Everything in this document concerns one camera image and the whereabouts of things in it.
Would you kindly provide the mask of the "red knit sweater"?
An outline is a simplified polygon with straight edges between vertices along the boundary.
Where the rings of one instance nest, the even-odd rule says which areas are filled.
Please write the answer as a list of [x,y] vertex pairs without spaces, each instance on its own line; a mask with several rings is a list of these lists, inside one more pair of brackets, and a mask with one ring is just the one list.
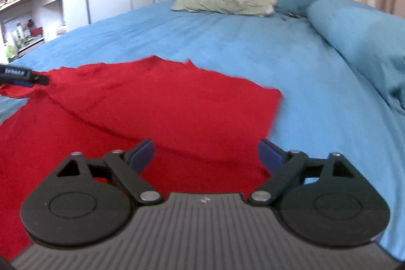
[[4,85],[22,106],[1,124],[1,255],[29,241],[23,200],[74,151],[100,158],[144,139],[155,145],[143,178],[161,194],[249,194],[268,178],[257,145],[273,126],[282,95],[191,62],[148,57],[48,73],[47,86]]

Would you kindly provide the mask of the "white shelf unit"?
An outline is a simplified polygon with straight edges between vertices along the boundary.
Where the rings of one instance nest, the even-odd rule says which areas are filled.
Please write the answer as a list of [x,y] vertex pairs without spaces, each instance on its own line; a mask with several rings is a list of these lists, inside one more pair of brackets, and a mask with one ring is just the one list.
[[[7,43],[27,29],[41,29],[32,42],[11,50]],[[14,61],[37,46],[89,24],[87,0],[17,0],[1,7],[1,61]]]

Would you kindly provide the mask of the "blue bed sheet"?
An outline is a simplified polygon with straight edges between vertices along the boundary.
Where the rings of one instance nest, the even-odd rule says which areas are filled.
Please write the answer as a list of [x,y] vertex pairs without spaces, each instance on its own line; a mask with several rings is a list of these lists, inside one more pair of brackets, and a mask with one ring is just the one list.
[[404,258],[404,114],[305,18],[174,12],[162,2],[75,29],[16,61],[48,71],[156,55],[279,89],[270,139],[315,157],[342,152],[386,199],[380,240]]

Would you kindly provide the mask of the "rolled blue duvet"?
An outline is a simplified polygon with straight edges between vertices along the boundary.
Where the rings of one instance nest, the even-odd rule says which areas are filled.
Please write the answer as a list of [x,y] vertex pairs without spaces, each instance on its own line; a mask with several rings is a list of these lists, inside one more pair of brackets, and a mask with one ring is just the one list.
[[315,30],[404,113],[404,18],[351,0],[319,0],[307,9]]

